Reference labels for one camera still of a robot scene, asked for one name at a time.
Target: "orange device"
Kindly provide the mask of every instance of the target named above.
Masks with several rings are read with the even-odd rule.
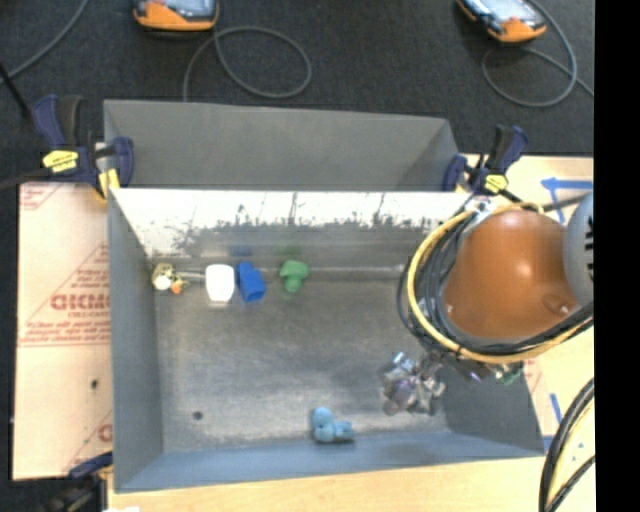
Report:
[[[547,30],[542,15],[524,0],[456,0],[456,3],[471,20],[502,43],[525,43]]]
[[[145,28],[193,32],[209,30],[218,20],[217,0],[132,0],[133,17]]]

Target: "yellow clamp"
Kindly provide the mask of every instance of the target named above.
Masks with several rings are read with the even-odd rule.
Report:
[[[100,191],[102,197],[107,197],[109,188],[120,188],[120,178],[118,177],[118,171],[116,169],[108,169],[98,174],[98,181],[100,182]]]
[[[51,169],[51,172],[58,173],[74,169],[78,158],[78,153],[75,151],[56,149],[47,154],[42,159],[42,163],[47,169]]]

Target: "green object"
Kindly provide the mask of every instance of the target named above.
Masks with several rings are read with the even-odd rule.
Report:
[[[302,280],[309,275],[309,265],[298,260],[287,260],[280,267],[280,277],[284,278],[284,288],[296,293],[302,288]]]

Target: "blue clamp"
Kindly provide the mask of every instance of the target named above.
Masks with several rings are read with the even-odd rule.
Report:
[[[264,297],[267,286],[260,271],[253,267],[248,261],[243,261],[236,268],[238,276],[238,288],[240,295],[245,302],[256,302]]]
[[[481,155],[472,168],[463,155],[454,155],[445,170],[442,190],[452,192],[457,184],[462,184],[474,195],[504,194],[509,183],[507,170],[520,158],[528,143],[529,139],[521,128],[498,125],[493,148],[486,161]]]
[[[118,186],[127,186],[133,176],[133,142],[129,137],[115,137],[109,146],[98,151],[79,145],[75,131],[76,114],[81,101],[79,96],[58,98],[50,94],[31,109],[35,129],[47,141],[50,150],[43,159],[49,171],[47,179],[88,183],[106,196],[106,172],[98,169],[95,161],[114,156],[116,163],[114,169],[108,171],[111,173],[109,181],[116,179]]]

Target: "white object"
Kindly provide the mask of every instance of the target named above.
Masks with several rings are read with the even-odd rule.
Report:
[[[205,270],[207,295],[213,302],[229,302],[235,289],[235,271],[230,265],[209,265]]]
[[[153,280],[156,290],[165,291],[171,288],[171,278],[166,274],[160,274]]]

